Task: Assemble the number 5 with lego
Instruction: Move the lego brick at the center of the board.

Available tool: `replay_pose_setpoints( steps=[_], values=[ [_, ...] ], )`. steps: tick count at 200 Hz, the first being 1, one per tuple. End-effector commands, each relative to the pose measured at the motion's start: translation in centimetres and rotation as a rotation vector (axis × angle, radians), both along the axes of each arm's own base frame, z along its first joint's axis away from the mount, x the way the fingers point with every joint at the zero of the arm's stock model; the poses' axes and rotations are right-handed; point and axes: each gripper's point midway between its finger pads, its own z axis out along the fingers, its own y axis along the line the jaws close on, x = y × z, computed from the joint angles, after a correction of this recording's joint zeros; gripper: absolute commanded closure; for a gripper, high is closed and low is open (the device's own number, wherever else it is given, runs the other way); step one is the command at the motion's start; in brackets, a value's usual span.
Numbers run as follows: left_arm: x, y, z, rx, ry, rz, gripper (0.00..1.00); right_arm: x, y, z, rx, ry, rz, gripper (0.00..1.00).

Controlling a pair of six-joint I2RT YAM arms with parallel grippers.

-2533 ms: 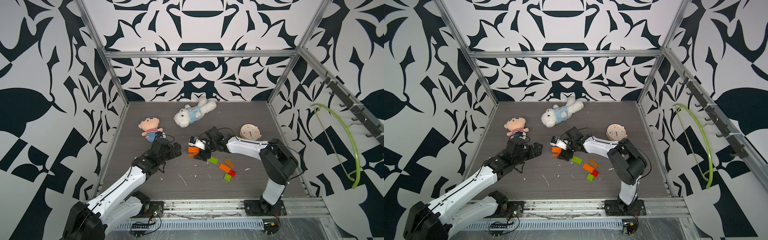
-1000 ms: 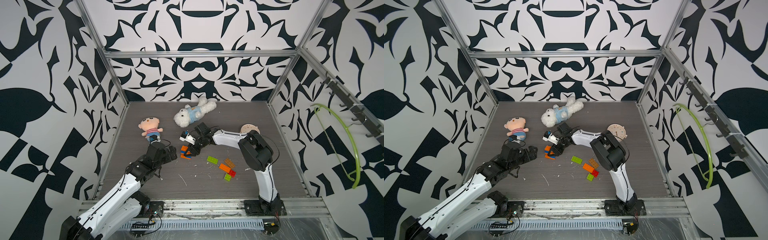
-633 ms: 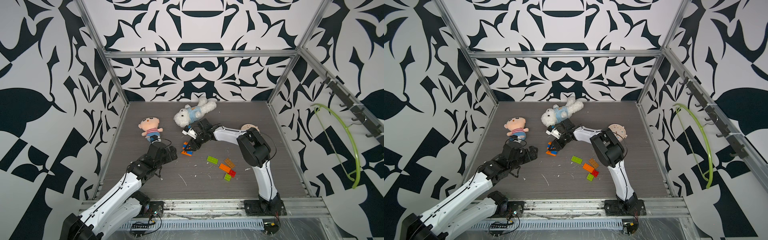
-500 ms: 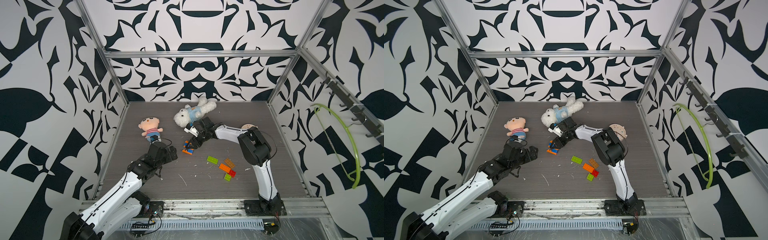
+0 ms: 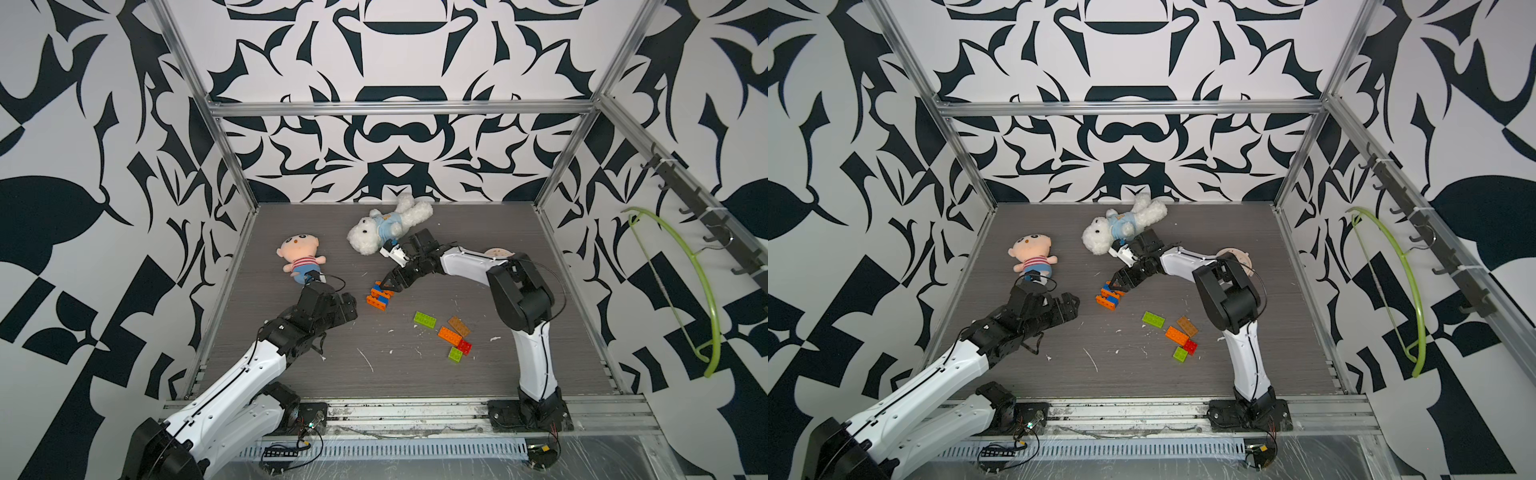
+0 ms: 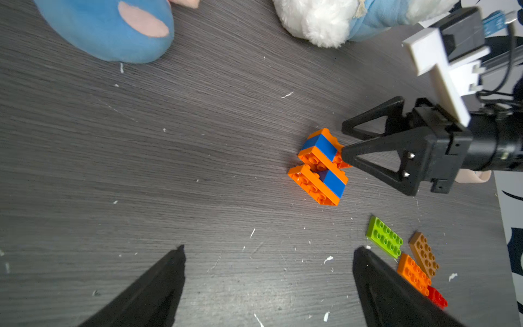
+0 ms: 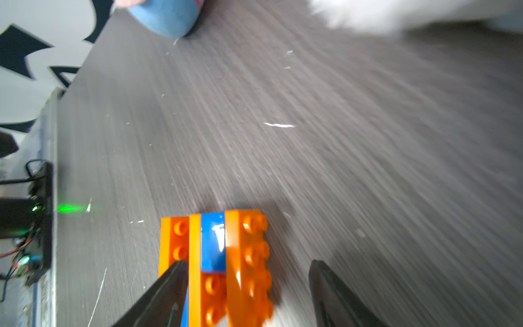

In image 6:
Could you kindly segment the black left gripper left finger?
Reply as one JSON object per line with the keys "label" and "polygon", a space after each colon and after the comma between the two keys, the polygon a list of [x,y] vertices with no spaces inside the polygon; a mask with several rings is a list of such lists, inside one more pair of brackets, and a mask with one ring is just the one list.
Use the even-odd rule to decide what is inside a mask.
{"label": "black left gripper left finger", "polygon": [[184,246],[168,252],[82,326],[173,326],[185,285]]}

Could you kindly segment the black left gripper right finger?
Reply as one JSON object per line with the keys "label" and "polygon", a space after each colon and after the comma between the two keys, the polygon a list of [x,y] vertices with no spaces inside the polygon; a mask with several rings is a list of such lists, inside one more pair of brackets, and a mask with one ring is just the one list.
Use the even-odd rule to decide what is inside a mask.
{"label": "black left gripper right finger", "polygon": [[353,274],[367,326],[462,326],[365,247],[354,252]]}

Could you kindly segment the orange 2x4 lego brick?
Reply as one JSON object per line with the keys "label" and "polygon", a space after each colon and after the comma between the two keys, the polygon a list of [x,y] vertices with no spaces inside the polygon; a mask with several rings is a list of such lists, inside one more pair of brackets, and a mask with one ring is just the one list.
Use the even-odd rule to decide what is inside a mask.
{"label": "orange 2x4 lego brick", "polygon": [[340,198],[320,179],[320,174],[307,164],[291,168],[287,175],[314,201],[324,206],[338,206]]}
{"label": "orange 2x4 lego brick", "polygon": [[406,279],[423,296],[429,296],[430,292],[428,287],[432,286],[430,278],[415,263],[415,260],[406,253],[403,253],[400,257],[397,273]]}

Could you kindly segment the red 2x2 lego brick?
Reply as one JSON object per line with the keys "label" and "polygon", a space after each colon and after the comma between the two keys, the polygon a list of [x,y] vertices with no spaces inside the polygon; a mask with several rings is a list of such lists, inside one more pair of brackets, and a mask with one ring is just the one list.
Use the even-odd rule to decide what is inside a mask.
{"label": "red 2x2 lego brick", "polygon": [[440,309],[445,309],[448,307],[448,301],[443,297],[443,295],[434,287],[428,287],[428,296],[429,300]]}

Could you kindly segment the green 2x4 lego brick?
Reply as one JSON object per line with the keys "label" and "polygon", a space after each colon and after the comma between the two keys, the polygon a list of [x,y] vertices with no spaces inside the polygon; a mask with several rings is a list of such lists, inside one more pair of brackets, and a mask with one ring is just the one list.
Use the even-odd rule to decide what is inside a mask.
{"label": "green 2x4 lego brick", "polygon": [[366,237],[393,259],[398,259],[401,256],[401,247],[404,244],[403,239],[374,215],[370,218]]}

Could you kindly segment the blue 2x2 lego brick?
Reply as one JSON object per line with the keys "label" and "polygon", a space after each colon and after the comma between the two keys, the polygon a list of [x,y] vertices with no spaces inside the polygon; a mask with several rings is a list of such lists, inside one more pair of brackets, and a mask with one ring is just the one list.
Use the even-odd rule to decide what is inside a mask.
{"label": "blue 2x2 lego brick", "polygon": [[320,180],[339,199],[342,198],[346,184],[340,180],[332,171],[323,170],[318,172]]}

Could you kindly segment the orange 2x3 lego brick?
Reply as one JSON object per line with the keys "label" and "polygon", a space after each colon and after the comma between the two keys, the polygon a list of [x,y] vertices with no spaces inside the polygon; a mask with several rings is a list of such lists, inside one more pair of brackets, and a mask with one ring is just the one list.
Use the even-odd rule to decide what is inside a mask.
{"label": "orange 2x3 lego brick", "polygon": [[341,154],[338,151],[333,159],[329,159],[320,148],[314,146],[304,149],[299,152],[298,158],[304,163],[310,166],[311,171],[331,171],[341,182],[345,185],[348,182],[348,178],[343,171],[344,168],[351,168],[351,165],[345,163]]}

